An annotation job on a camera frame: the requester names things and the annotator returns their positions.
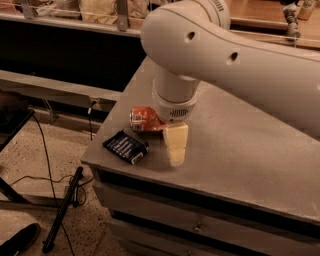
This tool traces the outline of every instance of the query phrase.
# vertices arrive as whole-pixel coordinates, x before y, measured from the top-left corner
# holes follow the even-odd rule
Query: drawer
[[[127,250],[146,256],[234,256],[171,234],[162,233],[121,220],[108,222],[112,234]]]
[[[109,183],[93,187],[112,210],[269,255],[320,255],[319,241],[310,237]]]

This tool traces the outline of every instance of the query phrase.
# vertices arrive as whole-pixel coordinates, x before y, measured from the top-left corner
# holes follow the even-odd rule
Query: small black packet
[[[130,164],[135,164],[149,150],[147,142],[141,143],[123,130],[103,142],[102,146]]]

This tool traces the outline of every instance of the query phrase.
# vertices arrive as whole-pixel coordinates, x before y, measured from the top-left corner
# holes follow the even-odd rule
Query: black panel
[[[145,57],[140,38],[0,21],[0,69],[123,91]]]

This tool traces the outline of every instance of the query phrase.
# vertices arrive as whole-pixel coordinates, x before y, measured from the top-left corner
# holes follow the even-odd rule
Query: bolt hole
[[[238,53],[237,52],[232,53],[227,59],[227,64],[231,65],[233,62],[235,62],[237,58],[238,58]]]
[[[195,34],[196,34],[195,32],[189,32],[185,37],[185,42],[186,43],[191,42],[192,39],[194,38]]]

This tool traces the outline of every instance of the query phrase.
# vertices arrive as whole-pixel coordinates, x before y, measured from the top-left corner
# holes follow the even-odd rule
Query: floor
[[[35,116],[44,133],[53,180],[74,174],[78,166],[83,166],[81,157],[90,143],[88,121],[60,115],[52,125],[49,125],[49,116],[46,112],[37,111]],[[93,126],[95,132],[99,123],[94,123]],[[90,181],[92,178],[90,169],[87,166],[83,166],[83,168],[84,178],[80,183]],[[33,119],[0,153],[0,176],[8,184],[26,175],[49,177],[41,133]],[[69,178],[54,184],[57,197],[64,196]],[[12,187],[22,194],[52,196],[51,185],[47,180],[26,178]],[[70,239],[74,255],[133,256],[121,248],[118,241],[112,237],[106,226],[106,221],[110,218],[109,212],[100,206],[92,189],[92,182],[85,185],[84,189],[86,193],[84,204],[77,208],[70,206],[63,220],[63,226]],[[84,200],[83,191],[80,193],[80,200]],[[54,222],[55,209],[7,206],[5,204],[0,206],[0,244],[25,226],[37,222],[42,229],[40,237],[31,248],[21,254],[22,256],[73,255],[62,228],[59,229],[53,250],[47,254],[42,253],[42,242],[46,240]]]

